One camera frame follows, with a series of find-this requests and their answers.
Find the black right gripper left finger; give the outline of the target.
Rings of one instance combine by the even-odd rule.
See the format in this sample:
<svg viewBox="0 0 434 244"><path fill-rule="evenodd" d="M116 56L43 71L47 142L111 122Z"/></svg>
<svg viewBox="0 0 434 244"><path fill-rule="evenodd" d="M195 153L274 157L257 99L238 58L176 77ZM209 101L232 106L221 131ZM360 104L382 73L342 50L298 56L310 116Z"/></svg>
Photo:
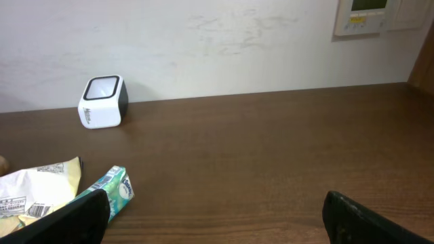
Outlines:
<svg viewBox="0 0 434 244"><path fill-rule="evenodd" d="M1 238L9 243L100 243L108 226L110 205L98 189L50 215Z"/></svg>

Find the green white tissue pack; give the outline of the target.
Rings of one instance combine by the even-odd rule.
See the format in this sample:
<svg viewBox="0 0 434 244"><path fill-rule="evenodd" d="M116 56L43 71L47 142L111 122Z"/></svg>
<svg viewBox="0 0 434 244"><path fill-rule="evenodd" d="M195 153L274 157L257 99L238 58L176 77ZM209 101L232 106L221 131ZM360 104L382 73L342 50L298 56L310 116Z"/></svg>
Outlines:
<svg viewBox="0 0 434 244"><path fill-rule="evenodd" d="M134 197L130 178L124 167L112 166L98 181L75 197L75 200L102 189L106 192L110 205L110 222Z"/></svg>

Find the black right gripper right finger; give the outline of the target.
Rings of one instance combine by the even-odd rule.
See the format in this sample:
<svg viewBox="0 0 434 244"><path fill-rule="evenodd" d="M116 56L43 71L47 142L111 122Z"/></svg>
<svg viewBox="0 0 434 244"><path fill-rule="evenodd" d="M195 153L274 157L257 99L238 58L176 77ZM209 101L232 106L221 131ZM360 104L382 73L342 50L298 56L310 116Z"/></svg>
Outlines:
<svg viewBox="0 0 434 244"><path fill-rule="evenodd" d="M433 244L337 191L327 193L322 219L331 244Z"/></svg>

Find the yellow white snack bag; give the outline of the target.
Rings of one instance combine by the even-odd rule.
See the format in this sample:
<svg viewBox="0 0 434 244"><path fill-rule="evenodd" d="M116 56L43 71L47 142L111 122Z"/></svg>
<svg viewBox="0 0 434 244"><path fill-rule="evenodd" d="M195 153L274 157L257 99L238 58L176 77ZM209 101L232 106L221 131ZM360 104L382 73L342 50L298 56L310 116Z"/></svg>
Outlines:
<svg viewBox="0 0 434 244"><path fill-rule="evenodd" d="M82 160L21 169L1 177L1 236L11 234L71 202Z"/></svg>

